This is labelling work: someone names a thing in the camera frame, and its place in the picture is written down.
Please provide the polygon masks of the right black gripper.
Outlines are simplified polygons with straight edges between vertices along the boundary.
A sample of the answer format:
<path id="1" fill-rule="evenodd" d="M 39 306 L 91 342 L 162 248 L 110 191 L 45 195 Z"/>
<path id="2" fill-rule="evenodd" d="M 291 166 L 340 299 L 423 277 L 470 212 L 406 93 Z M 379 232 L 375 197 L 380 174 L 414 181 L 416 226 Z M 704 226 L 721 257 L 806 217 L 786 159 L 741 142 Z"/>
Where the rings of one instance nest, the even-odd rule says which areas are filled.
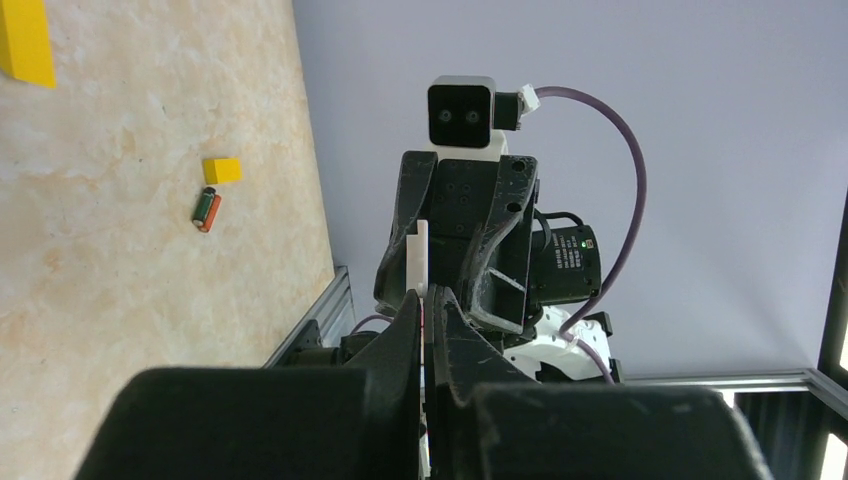
<path id="1" fill-rule="evenodd" d="M 377 269 L 376 311 L 395 315 L 405 285 L 406 236 L 427 214 L 429 282 L 460 294 L 477 327 L 520 334 L 528 296 L 537 166 L 529 156 L 498 163 L 441 160 L 407 151 L 400 163 L 388 246 Z M 430 203 L 430 184 L 433 192 Z"/>

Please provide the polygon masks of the white remote control back up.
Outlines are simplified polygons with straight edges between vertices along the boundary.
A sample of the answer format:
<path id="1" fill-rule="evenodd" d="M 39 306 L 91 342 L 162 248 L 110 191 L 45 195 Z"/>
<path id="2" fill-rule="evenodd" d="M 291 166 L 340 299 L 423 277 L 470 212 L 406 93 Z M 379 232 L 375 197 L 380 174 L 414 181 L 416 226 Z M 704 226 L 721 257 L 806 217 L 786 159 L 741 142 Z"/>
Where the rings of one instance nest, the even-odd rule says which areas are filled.
<path id="1" fill-rule="evenodd" d="M 428 425 L 426 419 L 426 371 L 425 371 L 425 313 L 420 313 L 420 416 L 419 416 L 419 478 L 427 480 L 431 476 L 429 454 Z"/>

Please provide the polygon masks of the white battery cover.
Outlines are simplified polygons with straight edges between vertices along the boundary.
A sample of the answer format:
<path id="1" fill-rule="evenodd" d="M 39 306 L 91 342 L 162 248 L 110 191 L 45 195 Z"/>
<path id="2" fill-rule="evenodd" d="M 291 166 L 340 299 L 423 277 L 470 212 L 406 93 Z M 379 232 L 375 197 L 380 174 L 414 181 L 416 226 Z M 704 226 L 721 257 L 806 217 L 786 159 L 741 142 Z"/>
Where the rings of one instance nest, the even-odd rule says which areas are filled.
<path id="1" fill-rule="evenodd" d="M 429 224 L 417 220 L 414 232 L 406 236 L 405 285 L 420 299 L 427 295 L 429 285 Z"/>

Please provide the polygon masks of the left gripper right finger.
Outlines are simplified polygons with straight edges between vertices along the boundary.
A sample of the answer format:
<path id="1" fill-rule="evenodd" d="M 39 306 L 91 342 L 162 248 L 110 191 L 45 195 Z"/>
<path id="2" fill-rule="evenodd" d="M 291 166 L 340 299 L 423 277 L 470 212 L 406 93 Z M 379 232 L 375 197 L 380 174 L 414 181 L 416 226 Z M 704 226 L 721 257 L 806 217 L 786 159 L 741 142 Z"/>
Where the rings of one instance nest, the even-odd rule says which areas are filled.
<path id="1" fill-rule="evenodd" d="M 427 424 L 436 479 L 768 479 L 744 417 L 701 387 L 539 383 L 427 295 Z"/>

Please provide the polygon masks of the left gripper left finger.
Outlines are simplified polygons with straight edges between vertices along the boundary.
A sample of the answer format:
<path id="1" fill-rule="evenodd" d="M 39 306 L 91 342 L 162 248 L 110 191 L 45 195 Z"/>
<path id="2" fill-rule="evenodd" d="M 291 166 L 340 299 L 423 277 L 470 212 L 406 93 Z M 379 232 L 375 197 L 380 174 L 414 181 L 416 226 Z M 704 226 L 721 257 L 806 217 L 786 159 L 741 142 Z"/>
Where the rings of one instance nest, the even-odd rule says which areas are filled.
<path id="1" fill-rule="evenodd" d="M 157 368 L 104 418 L 81 479 L 415 479 L 421 305 L 349 362 L 268 369 Z"/>

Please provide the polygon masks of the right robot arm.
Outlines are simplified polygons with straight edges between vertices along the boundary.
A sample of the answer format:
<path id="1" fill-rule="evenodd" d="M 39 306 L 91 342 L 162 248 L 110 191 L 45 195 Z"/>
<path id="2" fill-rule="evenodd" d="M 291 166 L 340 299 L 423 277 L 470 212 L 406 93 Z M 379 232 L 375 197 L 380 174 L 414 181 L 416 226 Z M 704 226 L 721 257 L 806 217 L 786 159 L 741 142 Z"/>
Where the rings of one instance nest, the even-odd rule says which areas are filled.
<path id="1" fill-rule="evenodd" d="M 408 151 L 400 163 L 388 247 L 377 269 L 380 314 L 395 315 L 408 287 L 406 238 L 428 224 L 428 283 L 450 288 L 472 324 L 518 339 L 547 306 L 580 303 L 602 291 L 591 228 L 562 213 L 542 214 L 537 162 L 504 155 L 497 162 L 438 159 Z"/>

